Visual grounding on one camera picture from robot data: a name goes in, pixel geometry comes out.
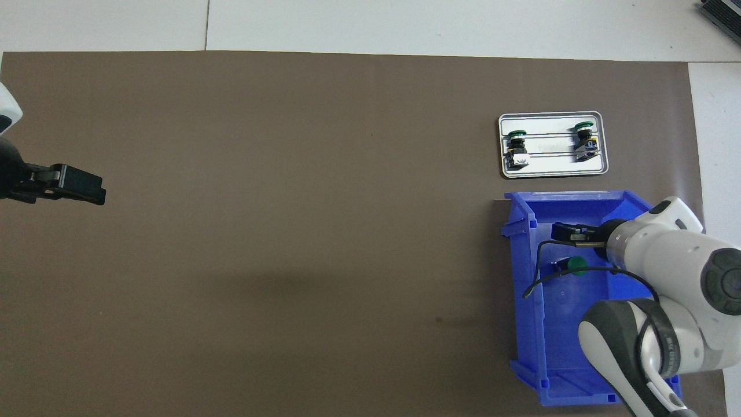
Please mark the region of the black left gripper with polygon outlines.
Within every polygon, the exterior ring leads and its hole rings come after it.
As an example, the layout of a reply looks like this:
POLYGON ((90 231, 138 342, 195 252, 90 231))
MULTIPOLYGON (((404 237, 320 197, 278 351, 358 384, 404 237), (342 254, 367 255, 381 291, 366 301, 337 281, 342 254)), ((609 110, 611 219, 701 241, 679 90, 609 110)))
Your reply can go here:
MULTIPOLYGON (((1 139, 1 199, 26 178, 27 166, 15 145, 1 139)), ((24 183, 24 193, 44 200, 76 200, 103 206, 107 190, 102 178, 68 164, 37 167, 24 183)))

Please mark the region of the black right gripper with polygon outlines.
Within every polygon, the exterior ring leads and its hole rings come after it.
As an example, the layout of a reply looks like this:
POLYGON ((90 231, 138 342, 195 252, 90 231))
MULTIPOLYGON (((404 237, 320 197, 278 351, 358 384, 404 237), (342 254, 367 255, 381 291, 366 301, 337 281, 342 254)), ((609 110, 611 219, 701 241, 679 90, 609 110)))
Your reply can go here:
POLYGON ((600 244, 595 247, 596 255, 604 262, 609 263, 607 245, 611 234, 620 225, 624 224, 624 219, 610 219, 603 222, 600 226, 585 224, 564 224, 564 222, 554 222, 551 227, 552 240, 591 240, 592 243, 600 244))

